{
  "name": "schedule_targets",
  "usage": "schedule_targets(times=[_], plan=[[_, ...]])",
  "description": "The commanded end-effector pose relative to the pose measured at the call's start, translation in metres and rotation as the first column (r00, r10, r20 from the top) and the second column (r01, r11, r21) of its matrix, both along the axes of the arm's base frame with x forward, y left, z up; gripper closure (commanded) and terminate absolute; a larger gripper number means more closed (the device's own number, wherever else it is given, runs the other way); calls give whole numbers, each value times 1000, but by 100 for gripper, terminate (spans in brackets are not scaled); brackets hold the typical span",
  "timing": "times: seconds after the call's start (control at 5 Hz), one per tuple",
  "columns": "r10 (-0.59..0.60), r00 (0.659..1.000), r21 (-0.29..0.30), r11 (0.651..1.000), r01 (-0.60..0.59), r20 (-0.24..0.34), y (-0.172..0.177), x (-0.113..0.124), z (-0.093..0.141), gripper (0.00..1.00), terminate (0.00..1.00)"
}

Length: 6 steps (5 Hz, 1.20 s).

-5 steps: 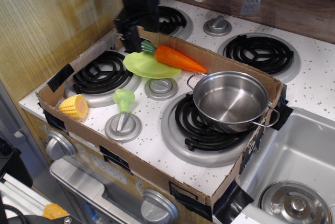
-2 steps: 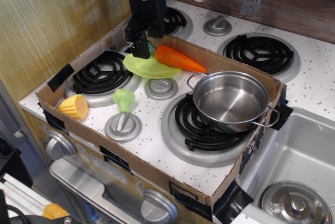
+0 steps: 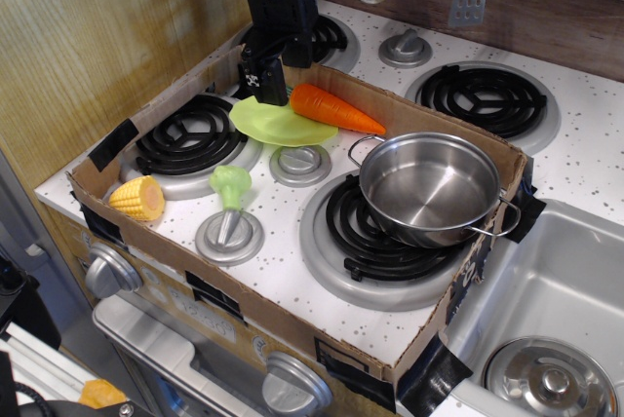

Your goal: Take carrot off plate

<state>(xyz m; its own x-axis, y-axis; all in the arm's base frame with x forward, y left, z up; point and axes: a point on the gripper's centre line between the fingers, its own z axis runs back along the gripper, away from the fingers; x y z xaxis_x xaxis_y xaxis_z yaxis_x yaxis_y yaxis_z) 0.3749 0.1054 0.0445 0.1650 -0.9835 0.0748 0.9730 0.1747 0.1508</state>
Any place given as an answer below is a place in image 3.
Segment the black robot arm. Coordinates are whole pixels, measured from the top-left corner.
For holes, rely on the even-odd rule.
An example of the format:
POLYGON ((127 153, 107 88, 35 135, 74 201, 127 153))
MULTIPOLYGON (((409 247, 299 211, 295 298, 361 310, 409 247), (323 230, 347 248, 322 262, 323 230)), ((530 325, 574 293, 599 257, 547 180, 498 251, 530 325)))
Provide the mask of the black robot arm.
POLYGON ((243 42, 241 67, 257 101, 288 103, 283 67, 308 68, 319 13, 317 0, 247 0, 252 27, 243 42))

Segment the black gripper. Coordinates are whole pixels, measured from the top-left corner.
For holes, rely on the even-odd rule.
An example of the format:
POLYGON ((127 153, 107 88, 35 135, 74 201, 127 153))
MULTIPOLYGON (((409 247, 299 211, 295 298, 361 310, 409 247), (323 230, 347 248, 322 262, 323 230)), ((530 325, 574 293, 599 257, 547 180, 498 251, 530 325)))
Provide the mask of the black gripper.
MULTIPOLYGON (((312 26, 318 14, 316 0, 248 0, 253 25, 284 30, 312 26)), ((276 106, 288 103, 283 67, 278 57, 252 59, 244 50, 240 84, 258 102, 276 106)))

